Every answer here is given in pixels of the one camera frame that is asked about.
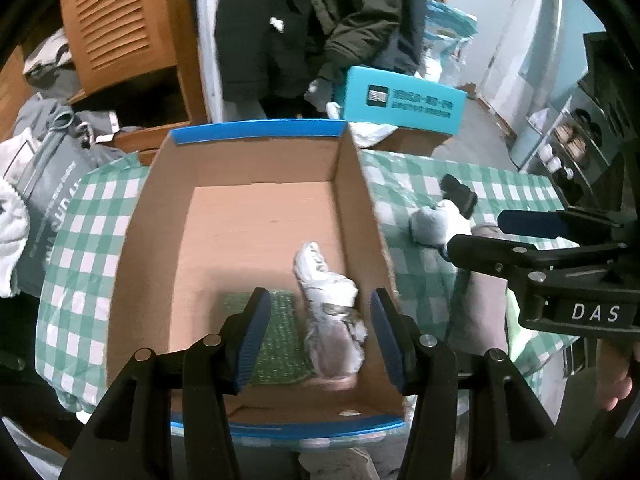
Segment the right hand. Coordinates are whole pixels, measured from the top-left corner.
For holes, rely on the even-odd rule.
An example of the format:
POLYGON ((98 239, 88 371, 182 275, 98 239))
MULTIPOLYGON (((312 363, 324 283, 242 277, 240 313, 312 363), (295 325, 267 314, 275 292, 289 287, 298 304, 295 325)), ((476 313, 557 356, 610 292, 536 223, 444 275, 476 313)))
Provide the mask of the right hand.
POLYGON ((596 374, 597 401, 605 411, 612 411, 618 402, 630 395, 634 381, 629 375, 631 360, 637 356, 635 344, 614 344, 599 340, 596 374))

